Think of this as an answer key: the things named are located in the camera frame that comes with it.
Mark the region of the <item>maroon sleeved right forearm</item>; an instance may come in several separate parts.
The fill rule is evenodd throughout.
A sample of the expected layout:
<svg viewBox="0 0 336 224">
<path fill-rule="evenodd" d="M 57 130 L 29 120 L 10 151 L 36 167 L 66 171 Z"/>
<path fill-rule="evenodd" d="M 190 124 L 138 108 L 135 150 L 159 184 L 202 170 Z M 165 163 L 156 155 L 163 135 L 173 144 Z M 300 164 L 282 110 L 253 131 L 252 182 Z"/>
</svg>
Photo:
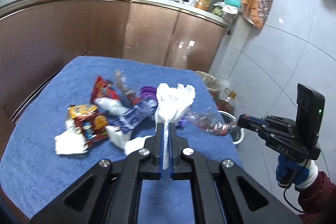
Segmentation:
<svg viewBox="0 0 336 224">
<path fill-rule="evenodd" d="M 298 204 L 302 223 L 335 223 L 335 184 L 319 171 L 312 186 L 299 191 Z"/>
</svg>

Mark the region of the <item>blue white gloved right hand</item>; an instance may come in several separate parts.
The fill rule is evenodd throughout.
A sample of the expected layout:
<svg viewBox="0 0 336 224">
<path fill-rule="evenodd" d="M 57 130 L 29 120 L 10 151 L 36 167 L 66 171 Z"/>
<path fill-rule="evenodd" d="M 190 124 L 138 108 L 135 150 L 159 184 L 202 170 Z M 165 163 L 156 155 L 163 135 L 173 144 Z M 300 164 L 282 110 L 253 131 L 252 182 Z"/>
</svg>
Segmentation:
<svg viewBox="0 0 336 224">
<path fill-rule="evenodd" d="M 276 180 L 278 185 L 286 188 L 294 184 L 298 190 L 304 190 L 313 185 L 318 176 L 318 167 L 314 160 L 296 162 L 282 154 L 278 157 Z"/>
</svg>

